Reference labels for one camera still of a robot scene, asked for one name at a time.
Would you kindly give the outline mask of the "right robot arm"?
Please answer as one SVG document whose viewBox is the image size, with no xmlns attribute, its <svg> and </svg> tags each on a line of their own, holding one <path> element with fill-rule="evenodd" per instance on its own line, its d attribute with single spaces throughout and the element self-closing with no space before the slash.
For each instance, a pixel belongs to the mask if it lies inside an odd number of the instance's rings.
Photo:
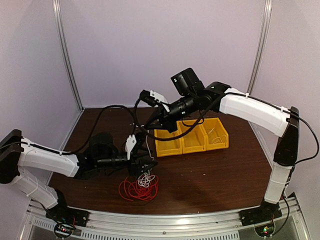
<svg viewBox="0 0 320 240">
<path fill-rule="evenodd" d="M 204 86 L 190 67 L 172 76 L 171 81 L 181 95 L 173 103 L 168 103 L 161 94 L 151 90 L 140 93 L 141 101 L 157 107 L 143 126 L 146 130 L 159 129 L 172 133 L 177 130 L 177 121 L 183 117 L 196 111 L 214 111 L 246 120 L 278 137 L 268 186 L 256 210 L 259 220 L 268 220 L 278 208 L 277 204 L 298 158 L 298 109 L 275 106 L 218 81 Z"/>
</svg>

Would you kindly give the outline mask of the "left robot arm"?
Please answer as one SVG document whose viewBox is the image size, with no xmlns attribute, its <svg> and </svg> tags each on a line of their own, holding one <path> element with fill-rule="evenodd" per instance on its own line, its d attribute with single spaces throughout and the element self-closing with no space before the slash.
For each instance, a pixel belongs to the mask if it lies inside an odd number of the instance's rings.
<svg viewBox="0 0 320 240">
<path fill-rule="evenodd" d="M 84 152 L 61 151 L 48 148 L 22 136 L 21 130 L 12 130 L 0 142 L 0 182 L 16 185 L 26 196 L 38 201 L 51 216 L 61 222 L 72 218 L 64 194 L 39 181 L 27 167 L 43 169 L 77 180 L 96 177 L 102 170 L 127 169 L 130 176 L 138 178 L 157 166 L 155 159 L 147 158 L 141 133 L 130 135 L 125 151 L 120 152 L 108 132 L 100 132 L 88 140 Z"/>
</svg>

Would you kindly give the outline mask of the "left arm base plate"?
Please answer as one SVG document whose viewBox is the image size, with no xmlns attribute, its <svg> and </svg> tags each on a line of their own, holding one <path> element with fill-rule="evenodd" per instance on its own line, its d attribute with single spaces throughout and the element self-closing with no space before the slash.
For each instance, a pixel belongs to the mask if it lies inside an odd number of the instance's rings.
<svg viewBox="0 0 320 240">
<path fill-rule="evenodd" d="M 59 223 L 65 223 L 72 226 L 86 227 L 89 214 L 90 213 L 86 210 L 68 208 L 67 211 L 61 213 L 49 211 L 45 214 L 45 217 Z"/>
</svg>

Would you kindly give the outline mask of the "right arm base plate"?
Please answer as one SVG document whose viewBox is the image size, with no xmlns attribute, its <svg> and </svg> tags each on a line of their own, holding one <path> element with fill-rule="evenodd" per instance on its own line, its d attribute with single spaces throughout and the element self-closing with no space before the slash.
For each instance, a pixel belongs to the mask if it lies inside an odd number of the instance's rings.
<svg viewBox="0 0 320 240">
<path fill-rule="evenodd" d="M 270 222 L 274 218 L 280 218 L 282 216 L 281 210 L 276 208 L 275 210 L 267 209 L 264 207 L 255 207 L 250 209 L 241 210 L 239 212 L 242 226 L 257 225 L 264 222 Z"/>
</svg>

